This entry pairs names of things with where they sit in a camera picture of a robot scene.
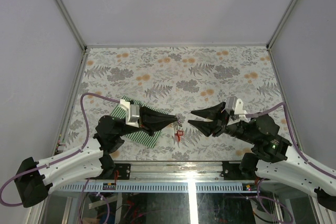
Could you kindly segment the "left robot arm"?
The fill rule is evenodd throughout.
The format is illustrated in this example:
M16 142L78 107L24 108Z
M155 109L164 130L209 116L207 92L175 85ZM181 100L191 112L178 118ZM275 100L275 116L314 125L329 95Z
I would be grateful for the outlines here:
M153 136L176 121L174 115L132 105L122 119L101 117L96 133L84 145L39 161L32 157L23 160L14 179L23 207L32 207L56 189L81 179L111 178L115 164L110 154L123 145L122 136L139 132Z

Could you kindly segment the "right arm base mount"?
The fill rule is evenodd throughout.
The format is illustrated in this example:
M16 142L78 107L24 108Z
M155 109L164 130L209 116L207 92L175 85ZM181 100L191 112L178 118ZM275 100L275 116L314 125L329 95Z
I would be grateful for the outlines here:
M222 161L220 177L227 181L248 180L249 178L239 169L240 162Z

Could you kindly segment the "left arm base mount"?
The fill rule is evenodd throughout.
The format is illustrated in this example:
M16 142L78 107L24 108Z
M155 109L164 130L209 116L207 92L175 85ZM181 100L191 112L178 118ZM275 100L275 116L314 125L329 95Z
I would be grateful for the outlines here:
M116 181L129 180L131 175L131 164L117 163L114 168L114 178Z

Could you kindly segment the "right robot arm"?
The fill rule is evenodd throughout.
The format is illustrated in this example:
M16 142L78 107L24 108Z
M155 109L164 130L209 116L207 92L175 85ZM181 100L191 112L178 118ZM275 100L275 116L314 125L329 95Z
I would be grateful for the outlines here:
M279 125L267 112L249 114L241 99L230 97L226 102L191 113L201 120L189 120L189 124L206 137L226 134L252 145L239 165L243 178L280 182L335 211L335 169L305 156L294 140L279 135Z

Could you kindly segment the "red keyring fob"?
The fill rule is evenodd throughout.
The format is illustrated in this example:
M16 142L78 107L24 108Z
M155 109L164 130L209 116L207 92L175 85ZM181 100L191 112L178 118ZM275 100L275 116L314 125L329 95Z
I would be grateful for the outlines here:
M179 143L184 136L184 132L182 130L177 130L175 133L175 139Z

